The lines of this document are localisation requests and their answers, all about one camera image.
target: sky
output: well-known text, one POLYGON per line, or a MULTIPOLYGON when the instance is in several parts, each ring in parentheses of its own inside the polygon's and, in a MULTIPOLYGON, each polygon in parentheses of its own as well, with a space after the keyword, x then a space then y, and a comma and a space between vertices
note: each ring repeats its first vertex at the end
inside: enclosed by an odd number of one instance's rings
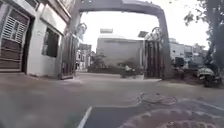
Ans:
MULTIPOLYGON (((168 0, 150 1, 164 9, 170 38, 175 38, 181 44, 194 45, 198 43, 208 48, 206 41, 208 25, 203 22, 192 22, 186 26, 183 20, 191 10, 186 5, 193 7, 196 0, 179 0, 172 4, 169 4, 168 0)), ((83 14, 81 22, 88 27, 84 35, 84 43, 92 44, 93 51, 96 49, 101 28, 113 29, 113 34, 133 39, 137 38, 140 31, 150 32, 154 27, 159 26, 155 16, 129 12, 88 12, 83 14)))

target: white line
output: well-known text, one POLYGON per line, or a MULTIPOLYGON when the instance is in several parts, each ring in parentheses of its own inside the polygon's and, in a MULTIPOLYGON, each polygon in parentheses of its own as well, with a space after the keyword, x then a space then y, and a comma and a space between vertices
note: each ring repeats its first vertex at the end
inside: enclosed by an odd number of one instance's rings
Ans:
POLYGON ((86 114, 84 115, 84 117, 82 118, 81 122, 79 123, 79 126, 77 128, 84 128, 85 123, 87 121, 87 119, 89 118, 89 115, 91 114, 93 107, 89 107, 88 110, 86 111, 86 114))

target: road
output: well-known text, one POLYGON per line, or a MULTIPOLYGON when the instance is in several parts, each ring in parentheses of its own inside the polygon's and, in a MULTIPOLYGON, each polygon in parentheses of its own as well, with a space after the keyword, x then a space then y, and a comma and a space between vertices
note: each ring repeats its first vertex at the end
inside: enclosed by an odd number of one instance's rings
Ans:
POLYGON ((0 75, 0 121, 4 128, 72 128, 89 106, 126 106, 140 93, 202 100, 224 108, 224 90, 116 75, 78 74, 73 80, 0 75))

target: motorcycle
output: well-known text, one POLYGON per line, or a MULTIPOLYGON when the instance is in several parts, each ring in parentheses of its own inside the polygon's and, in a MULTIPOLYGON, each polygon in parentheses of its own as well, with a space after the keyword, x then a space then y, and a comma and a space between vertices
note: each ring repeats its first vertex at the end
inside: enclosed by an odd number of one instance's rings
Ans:
POLYGON ((200 68, 198 77, 203 81, 204 87, 219 87, 222 84, 221 77, 208 67, 200 68))
POLYGON ((135 69, 131 69, 129 71, 124 70, 120 74, 120 76, 121 76, 121 78, 133 77, 135 79, 137 76, 137 73, 136 73, 135 69))

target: metal gate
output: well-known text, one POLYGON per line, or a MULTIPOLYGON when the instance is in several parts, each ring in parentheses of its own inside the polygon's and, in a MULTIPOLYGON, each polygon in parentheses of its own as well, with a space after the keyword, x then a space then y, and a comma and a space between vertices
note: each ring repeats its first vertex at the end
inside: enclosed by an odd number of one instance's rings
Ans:
POLYGON ((75 35, 69 34, 65 38, 64 49, 62 55, 62 71, 61 79, 73 78, 75 73, 75 57, 76 57, 76 43, 75 35))
POLYGON ((163 77, 163 56, 161 43, 158 41, 145 41, 145 78, 163 77))
POLYGON ((21 71, 23 46, 29 21, 28 16, 16 9, 9 11, 0 38, 0 71, 21 71))

